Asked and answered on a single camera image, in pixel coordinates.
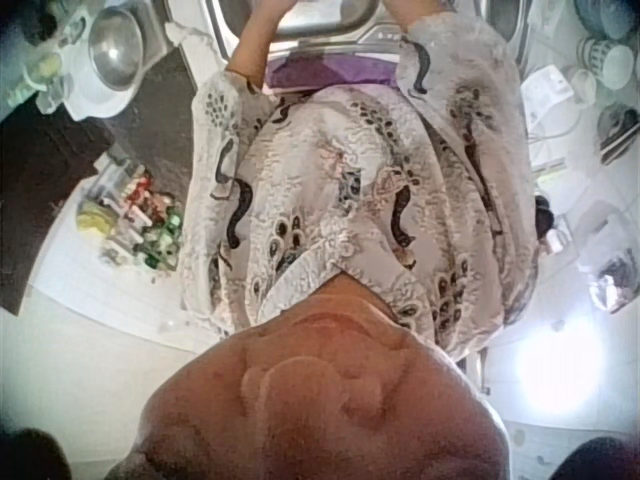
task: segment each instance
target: dark countertop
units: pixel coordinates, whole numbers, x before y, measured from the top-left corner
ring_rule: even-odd
[[[131,104],[102,121],[120,147],[151,171],[155,189],[183,203],[191,180],[195,92],[182,54],[174,49],[147,72]]]

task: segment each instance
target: purple cloth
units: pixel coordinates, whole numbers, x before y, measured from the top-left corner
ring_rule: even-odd
[[[274,89],[321,90],[333,85],[378,84],[397,88],[397,64],[356,55],[293,56],[273,60],[267,85]]]

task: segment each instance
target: white floral blouse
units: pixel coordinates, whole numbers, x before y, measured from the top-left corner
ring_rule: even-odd
[[[198,92],[180,273],[200,323],[267,322],[341,272],[454,359],[518,319],[537,239],[504,41],[455,13],[422,19],[397,81],[273,99],[220,73]]]

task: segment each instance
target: sink basin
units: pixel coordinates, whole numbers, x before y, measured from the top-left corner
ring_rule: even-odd
[[[255,0],[200,0],[224,61],[238,45]],[[457,0],[459,11],[479,15],[508,42],[520,64],[532,0]],[[300,0],[283,19],[270,56],[298,53],[388,55],[399,52],[402,31],[380,0]]]
[[[237,37],[251,15],[253,0],[218,0],[227,26]],[[365,25],[379,0],[300,1],[280,23],[277,40],[342,35]]]

